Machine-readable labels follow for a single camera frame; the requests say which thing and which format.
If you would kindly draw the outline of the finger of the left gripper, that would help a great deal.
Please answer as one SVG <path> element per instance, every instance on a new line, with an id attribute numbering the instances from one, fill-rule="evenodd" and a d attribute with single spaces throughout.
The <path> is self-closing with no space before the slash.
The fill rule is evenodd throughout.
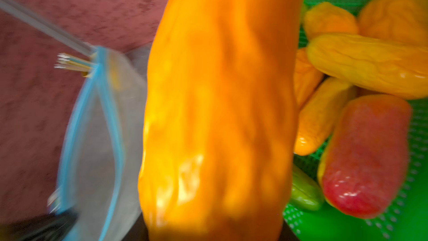
<path id="1" fill-rule="evenodd" d="M 1 241 L 63 241 L 77 221 L 78 214 L 69 209 L 1 224 Z"/>

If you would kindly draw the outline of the clear zip bag blue zipper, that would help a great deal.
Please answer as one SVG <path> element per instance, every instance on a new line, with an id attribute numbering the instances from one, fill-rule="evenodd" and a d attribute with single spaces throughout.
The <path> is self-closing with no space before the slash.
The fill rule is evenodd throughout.
<path id="1" fill-rule="evenodd" d="M 77 213 L 68 241 L 120 241 L 141 215 L 147 83 L 121 52 L 97 47 L 92 61 L 66 130 L 51 209 Z"/>

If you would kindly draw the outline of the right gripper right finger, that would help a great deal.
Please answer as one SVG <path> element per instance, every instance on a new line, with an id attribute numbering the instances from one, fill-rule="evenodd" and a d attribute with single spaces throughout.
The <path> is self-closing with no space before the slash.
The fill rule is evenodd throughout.
<path id="1" fill-rule="evenodd" d="M 290 226 L 283 221 L 282 230 L 278 241 L 299 241 L 299 238 L 291 230 Z"/>

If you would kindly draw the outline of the large orange mango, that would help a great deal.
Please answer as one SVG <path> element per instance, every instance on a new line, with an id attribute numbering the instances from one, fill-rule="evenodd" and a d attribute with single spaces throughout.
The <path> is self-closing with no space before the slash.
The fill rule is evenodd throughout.
<path id="1" fill-rule="evenodd" d="M 303 0 L 168 0 L 148 60 L 139 202 L 152 241 L 277 241 Z"/>

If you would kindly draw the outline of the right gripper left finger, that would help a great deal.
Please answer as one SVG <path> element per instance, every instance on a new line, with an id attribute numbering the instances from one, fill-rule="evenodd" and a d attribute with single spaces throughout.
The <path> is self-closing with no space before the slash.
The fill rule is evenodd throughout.
<path id="1" fill-rule="evenodd" d="M 144 222 L 143 214 L 140 214 L 122 241 L 149 241 L 148 229 Z"/>

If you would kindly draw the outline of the red mango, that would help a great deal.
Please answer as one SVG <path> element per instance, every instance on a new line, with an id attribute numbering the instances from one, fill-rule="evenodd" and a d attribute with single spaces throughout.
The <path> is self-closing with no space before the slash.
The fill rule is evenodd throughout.
<path id="1" fill-rule="evenodd" d="M 318 167 L 332 206 L 372 219 L 397 196 L 409 165 L 411 105 L 386 94 L 351 100 L 340 115 Z"/>

